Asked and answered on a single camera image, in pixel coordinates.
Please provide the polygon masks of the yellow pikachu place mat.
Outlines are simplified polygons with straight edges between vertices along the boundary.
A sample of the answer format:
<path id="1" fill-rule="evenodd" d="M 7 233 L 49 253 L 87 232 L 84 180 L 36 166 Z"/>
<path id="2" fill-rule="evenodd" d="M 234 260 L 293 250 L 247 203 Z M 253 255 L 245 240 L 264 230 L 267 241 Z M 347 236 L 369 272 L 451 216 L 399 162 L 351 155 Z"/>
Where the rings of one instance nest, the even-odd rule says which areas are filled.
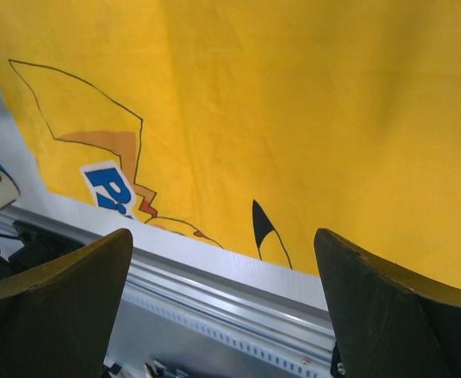
<path id="1" fill-rule="evenodd" d="M 329 228 L 461 288 L 461 1 L 0 1 L 0 162 L 240 279 Z"/>

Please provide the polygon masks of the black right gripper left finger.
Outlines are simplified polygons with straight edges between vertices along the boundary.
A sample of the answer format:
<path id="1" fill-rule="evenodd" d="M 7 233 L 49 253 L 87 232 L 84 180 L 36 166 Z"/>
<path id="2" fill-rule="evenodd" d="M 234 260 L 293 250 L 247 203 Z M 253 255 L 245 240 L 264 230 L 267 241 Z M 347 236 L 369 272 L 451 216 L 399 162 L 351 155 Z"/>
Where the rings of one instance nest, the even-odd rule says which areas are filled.
<path id="1" fill-rule="evenodd" d="M 111 232 L 0 280 L 0 377 L 99 377 L 132 258 Z"/>

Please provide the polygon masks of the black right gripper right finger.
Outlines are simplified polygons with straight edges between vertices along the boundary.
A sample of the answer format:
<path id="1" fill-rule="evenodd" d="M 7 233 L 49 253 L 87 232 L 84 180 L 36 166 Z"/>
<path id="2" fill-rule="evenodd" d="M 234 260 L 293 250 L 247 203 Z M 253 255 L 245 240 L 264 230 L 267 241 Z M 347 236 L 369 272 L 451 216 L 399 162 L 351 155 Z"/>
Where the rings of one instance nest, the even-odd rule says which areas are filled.
<path id="1" fill-rule="evenodd" d="M 461 377 L 461 289 L 326 228 L 314 250 L 347 377 Z"/>

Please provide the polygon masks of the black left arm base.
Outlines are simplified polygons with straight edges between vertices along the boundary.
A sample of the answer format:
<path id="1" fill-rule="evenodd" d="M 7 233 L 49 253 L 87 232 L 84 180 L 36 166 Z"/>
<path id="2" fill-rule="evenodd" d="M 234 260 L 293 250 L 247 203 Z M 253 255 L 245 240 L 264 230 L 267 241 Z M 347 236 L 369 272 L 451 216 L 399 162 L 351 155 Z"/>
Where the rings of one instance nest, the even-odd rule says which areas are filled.
<path id="1" fill-rule="evenodd" d="M 15 234 L 0 232 L 0 239 L 19 242 L 21 247 L 6 254 L 0 247 L 0 280 L 71 254 L 84 246 L 80 241 L 24 221 L 15 220 L 13 228 Z"/>

